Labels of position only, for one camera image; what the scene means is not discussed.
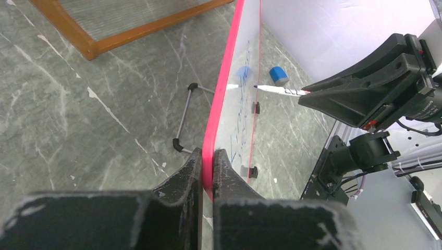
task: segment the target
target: black bracket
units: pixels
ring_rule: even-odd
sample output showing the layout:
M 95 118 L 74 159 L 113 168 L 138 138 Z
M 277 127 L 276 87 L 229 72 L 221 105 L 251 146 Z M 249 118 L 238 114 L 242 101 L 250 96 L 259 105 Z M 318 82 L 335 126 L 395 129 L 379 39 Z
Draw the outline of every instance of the black bracket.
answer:
M 260 106 L 260 102 L 253 102 L 252 103 L 252 114 L 260 114 L 261 111 L 261 106 Z
M 241 176 L 249 177 L 249 178 L 258 178 L 258 168 L 254 166 L 253 168 L 247 168 L 245 166 L 241 166 Z
M 329 146 L 329 154 L 319 172 L 318 182 L 332 191 L 347 172 L 361 169 L 373 173 L 387 169 L 386 163 L 400 156 L 399 151 L 391 148 L 388 136 L 388 132 L 363 134 L 350 140 L 350 146 L 338 139 L 339 143 Z
M 393 151 L 387 137 L 388 132 L 363 134 L 350 140 L 347 146 L 339 136 L 335 135 L 327 149 L 323 149 L 310 176 L 301 199 L 326 199 L 347 204 L 348 196 L 337 187 L 344 174 L 361 169 L 372 173 L 388 168 L 387 162 L 400 156 Z

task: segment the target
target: pink whiteboard frame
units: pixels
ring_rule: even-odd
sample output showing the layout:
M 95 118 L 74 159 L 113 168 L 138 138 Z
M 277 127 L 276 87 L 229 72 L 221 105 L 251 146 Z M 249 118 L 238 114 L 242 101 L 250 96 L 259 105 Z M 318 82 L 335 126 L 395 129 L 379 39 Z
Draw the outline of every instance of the pink whiteboard frame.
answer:
M 230 66 L 234 55 L 236 39 L 238 36 L 239 24 L 241 21 L 242 10 L 244 6 L 244 0 L 238 0 L 235 8 L 234 17 L 232 20 L 229 37 L 227 39 L 226 50 L 224 52 L 224 58 L 219 72 L 218 82 L 215 89 L 215 95 L 212 102 L 212 108 L 209 114 L 207 127 L 204 135 L 203 149 L 202 149 L 202 181 L 204 189 L 206 190 L 210 199 L 212 198 L 212 183 L 213 183 L 213 155 L 215 150 L 215 140 L 218 131 L 219 120 L 221 111 L 223 108 L 224 97 L 226 93 L 227 81 L 230 74 Z M 253 135 L 255 129 L 256 114 L 253 117 L 253 130 L 250 154 L 252 154 L 253 147 Z

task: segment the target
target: blue eraser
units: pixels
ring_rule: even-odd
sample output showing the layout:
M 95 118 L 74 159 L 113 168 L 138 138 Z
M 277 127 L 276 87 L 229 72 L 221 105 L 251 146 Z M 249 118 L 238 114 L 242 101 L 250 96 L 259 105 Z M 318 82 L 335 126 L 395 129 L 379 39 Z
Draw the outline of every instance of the blue eraser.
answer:
M 269 73 L 276 86 L 283 86 L 289 81 L 287 74 L 280 66 L 273 67 Z

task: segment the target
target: orange wooden frame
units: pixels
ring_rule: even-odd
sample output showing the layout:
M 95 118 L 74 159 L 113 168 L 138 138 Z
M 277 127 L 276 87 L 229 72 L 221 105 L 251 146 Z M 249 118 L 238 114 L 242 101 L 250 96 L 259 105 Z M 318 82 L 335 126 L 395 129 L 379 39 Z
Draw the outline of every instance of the orange wooden frame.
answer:
M 132 42 L 145 35 L 164 29 L 223 4 L 231 3 L 233 0 L 212 0 L 99 41 L 92 39 L 65 11 L 58 0 L 30 0 L 30 2 L 33 3 L 85 58 L 92 60 L 113 48 Z

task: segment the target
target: purple cable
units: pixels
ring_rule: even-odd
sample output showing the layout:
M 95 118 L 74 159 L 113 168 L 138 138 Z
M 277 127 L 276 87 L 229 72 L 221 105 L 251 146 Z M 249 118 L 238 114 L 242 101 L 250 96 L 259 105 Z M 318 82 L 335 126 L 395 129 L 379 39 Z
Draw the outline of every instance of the purple cable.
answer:
M 362 180 L 361 180 L 361 185 L 359 186 L 358 190 L 356 191 L 356 193 L 354 193 L 353 195 L 351 195 L 350 197 L 352 198 L 358 198 L 358 195 L 360 195 L 362 193 L 361 190 L 364 189 L 364 184 L 365 184 L 365 176 L 362 176 Z

